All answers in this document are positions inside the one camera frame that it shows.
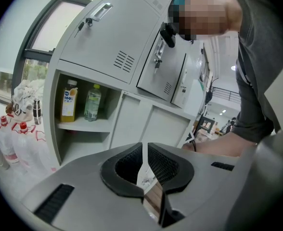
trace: red bottle cap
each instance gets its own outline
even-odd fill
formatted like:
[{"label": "red bottle cap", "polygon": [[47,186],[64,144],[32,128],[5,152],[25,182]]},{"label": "red bottle cap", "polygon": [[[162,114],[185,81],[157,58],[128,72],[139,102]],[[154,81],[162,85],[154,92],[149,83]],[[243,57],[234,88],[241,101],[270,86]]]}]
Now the red bottle cap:
[{"label": "red bottle cap", "polygon": [[7,117],[5,115],[0,117],[0,121],[1,122],[6,122],[7,121]]},{"label": "red bottle cap", "polygon": [[26,129],[26,128],[27,128],[26,122],[24,122],[24,121],[21,122],[21,123],[20,123],[20,128],[21,128],[21,129]]}]

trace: plastic bottle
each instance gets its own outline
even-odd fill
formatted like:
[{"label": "plastic bottle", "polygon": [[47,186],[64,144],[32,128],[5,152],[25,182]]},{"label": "plastic bottle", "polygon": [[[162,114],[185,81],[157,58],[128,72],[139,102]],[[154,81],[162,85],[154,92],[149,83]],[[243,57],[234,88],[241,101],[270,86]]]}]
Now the plastic bottle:
[{"label": "plastic bottle", "polygon": [[89,91],[87,106],[87,120],[95,121],[97,119],[99,104],[101,99],[101,92],[99,91],[100,85],[94,84],[93,89]]},{"label": "plastic bottle", "polygon": [[85,120],[88,120],[88,104],[89,104],[89,97],[90,97],[90,90],[88,91],[87,98],[86,98],[86,104],[85,104],[85,111],[84,111],[84,118]]},{"label": "plastic bottle", "polygon": [[41,163],[38,150],[33,146],[34,134],[28,130],[26,122],[20,123],[20,130],[13,136],[13,147],[23,167],[33,176],[44,176],[46,169]]},{"label": "plastic bottle", "polygon": [[0,150],[9,163],[19,161],[12,145],[11,126],[8,123],[7,116],[3,115],[0,118]]},{"label": "plastic bottle", "polygon": [[42,113],[41,113],[41,105],[39,99],[34,99],[33,115],[34,115],[35,124],[37,125],[41,124]]},{"label": "plastic bottle", "polygon": [[61,122],[75,121],[75,106],[77,100],[77,81],[68,80],[67,86],[64,89],[63,100],[61,103]]}]

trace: open cubby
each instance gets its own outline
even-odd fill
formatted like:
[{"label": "open cubby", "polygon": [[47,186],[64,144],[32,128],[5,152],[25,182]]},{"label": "open cubby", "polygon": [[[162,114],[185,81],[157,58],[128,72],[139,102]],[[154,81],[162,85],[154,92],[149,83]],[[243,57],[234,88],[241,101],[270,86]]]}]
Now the open cubby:
[{"label": "open cubby", "polygon": [[65,165],[77,158],[106,150],[109,133],[64,131],[60,141],[59,155]]},{"label": "open cubby", "polygon": [[[60,122],[61,101],[64,87],[68,79],[77,81],[77,104],[74,122]],[[88,131],[88,132],[110,132],[112,129],[112,122],[115,115],[115,110],[119,101],[121,92],[105,86],[100,87],[102,93],[98,118],[96,121],[89,122],[84,119],[84,110],[86,104],[87,93],[93,88],[94,83],[70,77],[68,75],[60,74],[56,98],[55,98],[55,123],[60,129]]]},{"label": "open cubby", "polygon": [[[63,90],[69,79],[77,81],[77,104],[74,122],[60,122]],[[82,156],[109,149],[110,132],[119,102],[121,91],[100,85],[102,94],[96,121],[84,119],[84,109],[88,91],[95,83],[61,73],[57,82],[54,116],[55,135],[61,165]]]}]

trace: black mesh grille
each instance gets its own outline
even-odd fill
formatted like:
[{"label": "black mesh grille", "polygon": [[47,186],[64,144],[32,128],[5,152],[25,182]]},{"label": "black mesh grille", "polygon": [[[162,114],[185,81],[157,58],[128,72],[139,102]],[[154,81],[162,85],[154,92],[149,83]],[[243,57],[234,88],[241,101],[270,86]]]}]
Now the black mesh grille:
[{"label": "black mesh grille", "polygon": [[234,165],[224,164],[224,163],[220,163],[220,162],[214,162],[214,163],[211,164],[211,166],[219,167],[219,168],[229,170],[229,171],[232,171],[233,168],[234,168]]},{"label": "black mesh grille", "polygon": [[73,189],[73,186],[61,184],[35,211],[35,215],[43,221],[51,223]]},{"label": "black mesh grille", "polygon": [[142,166],[142,144],[131,153],[118,160],[115,171],[121,178],[136,184],[137,175]]},{"label": "black mesh grille", "polygon": [[148,144],[148,163],[159,183],[163,186],[174,178],[179,170],[179,164],[161,154]]}]

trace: railing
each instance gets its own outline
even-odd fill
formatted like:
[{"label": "railing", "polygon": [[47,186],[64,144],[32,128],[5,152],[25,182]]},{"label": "railing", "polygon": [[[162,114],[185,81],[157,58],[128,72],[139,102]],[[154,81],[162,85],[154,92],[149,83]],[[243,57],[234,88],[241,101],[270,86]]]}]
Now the railing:
[{"label": "railing", "polygon": [[213,87],[213,96],[226,99],[228,101],[234,102],[234,103],[241,103],[241,98],[239,93],[233,92],[230,90],[225,90],[218,87]]}]

